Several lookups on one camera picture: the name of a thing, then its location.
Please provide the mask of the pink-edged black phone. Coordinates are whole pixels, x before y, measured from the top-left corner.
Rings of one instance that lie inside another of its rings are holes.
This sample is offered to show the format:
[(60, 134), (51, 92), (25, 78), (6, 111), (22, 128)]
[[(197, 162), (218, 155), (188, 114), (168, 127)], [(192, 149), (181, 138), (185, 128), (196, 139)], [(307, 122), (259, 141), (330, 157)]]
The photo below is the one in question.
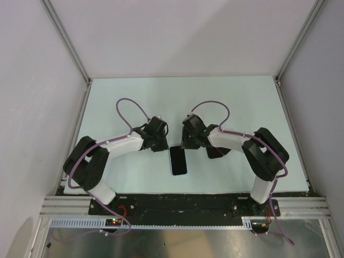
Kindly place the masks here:
[(223, 147), (206, 147), (206, 152), (209, 159), (218, 159), (224, 157), (230, 151), (230, 149)]

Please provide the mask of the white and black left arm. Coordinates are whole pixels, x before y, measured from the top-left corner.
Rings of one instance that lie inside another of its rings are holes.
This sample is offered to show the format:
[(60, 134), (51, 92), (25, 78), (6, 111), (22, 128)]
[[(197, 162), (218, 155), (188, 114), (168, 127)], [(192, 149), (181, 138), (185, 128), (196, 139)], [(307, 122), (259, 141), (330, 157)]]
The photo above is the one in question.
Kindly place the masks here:
[(84, 136), (67, 157), (63, 171), (79, 188), (100, 201), (105, 213), (114, 214), (119, 209), (117, 193), (102, 179), (107, 162), (145, 149), (165, 151), (168, 149), (167, 134), (167, 122), (154, 116), (148, 123), (132, 128), (125, 136), (101, 142)]

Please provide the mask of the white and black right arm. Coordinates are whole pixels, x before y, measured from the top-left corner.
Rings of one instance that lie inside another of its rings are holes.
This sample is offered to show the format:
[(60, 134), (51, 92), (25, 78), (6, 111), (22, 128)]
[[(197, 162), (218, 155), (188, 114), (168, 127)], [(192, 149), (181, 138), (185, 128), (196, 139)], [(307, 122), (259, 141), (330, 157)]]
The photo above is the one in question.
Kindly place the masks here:
[(246, 206), (256, 216), (265, 212), (278, 179), (288, 175), (286, 162), (290, 158), (272, 133), (264, 127), (253, 133), (242, 133), (224, 130), (215, 124), (205, 126), (201, 118), (193, 113), (182, 124), (183, 149), (204, 147), (209, 159), (224, 157), (230, 151), (245, 155), (255, 174)]

